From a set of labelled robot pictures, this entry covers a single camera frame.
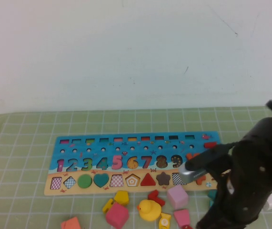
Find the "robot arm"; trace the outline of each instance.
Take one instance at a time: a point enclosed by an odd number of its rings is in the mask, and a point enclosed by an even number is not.
[[[272,101],[267,106],[272,110]],[[217,145],[179,170],[185,183],[207,172],[218,182],[215,202],[197,229],[245,228],[272,193],[272,117],[259,121],[239,142]]]

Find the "red triangle piece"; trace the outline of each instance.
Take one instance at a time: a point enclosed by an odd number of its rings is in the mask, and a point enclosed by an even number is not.
[[[154,181],[154,179],[151,177],[151,175],[149,173],[147,173],[145,175],[145,177],[143,178],[143,180],[140,183],[141,186],[155,186],[156,182]]]

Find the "green grid mat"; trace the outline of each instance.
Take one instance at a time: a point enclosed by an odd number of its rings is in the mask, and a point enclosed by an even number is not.
[[[223,143],[239,140],[260,119],[264,107],[171,110],[46,112],[0,115],[0,229],[59,229],[77,216],[83,229],[111,228],[102,207],[113,195],[45,197],[54,141],[60,135],[217,130]],[[207,192],[188,192],[191,226],[207,212]],[[147,197],[130,193],[130,218],[124,228],[158,228],[139,217],[136,206]],[[162,208],[173,213],[169,202]],[[272,229],[272,211],[262,212],[250,229]],[[174,217],[171,229],[178,229]]]

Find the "wooden puzzle board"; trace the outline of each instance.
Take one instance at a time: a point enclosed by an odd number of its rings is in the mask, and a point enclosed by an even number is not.
[[[214,131],[60,136],[45,195],[215,189],[210,174],[184,184],[178,167],[219,143]]]

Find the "purple number 1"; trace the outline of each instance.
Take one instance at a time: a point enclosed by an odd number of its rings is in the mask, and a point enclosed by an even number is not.
[[[58,172],[61,172],[63,170],[63,166],[64,166],[64,159],[60,159],[58,160]]]

